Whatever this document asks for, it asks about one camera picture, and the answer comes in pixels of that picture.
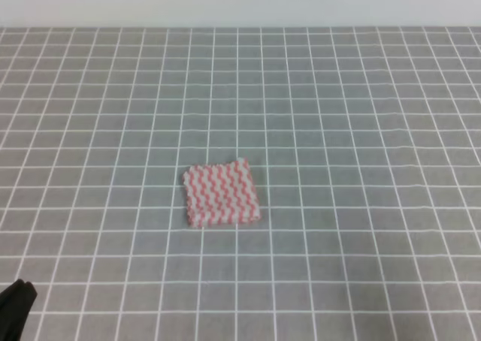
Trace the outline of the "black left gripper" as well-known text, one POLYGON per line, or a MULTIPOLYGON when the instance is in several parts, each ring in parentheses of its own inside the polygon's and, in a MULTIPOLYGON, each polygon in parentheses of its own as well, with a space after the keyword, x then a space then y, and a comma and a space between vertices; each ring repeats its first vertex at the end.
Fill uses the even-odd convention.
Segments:
POLYGON ((18 279, 1 292, 1 341, 19 341, 38 293, 31 282, 18 279))

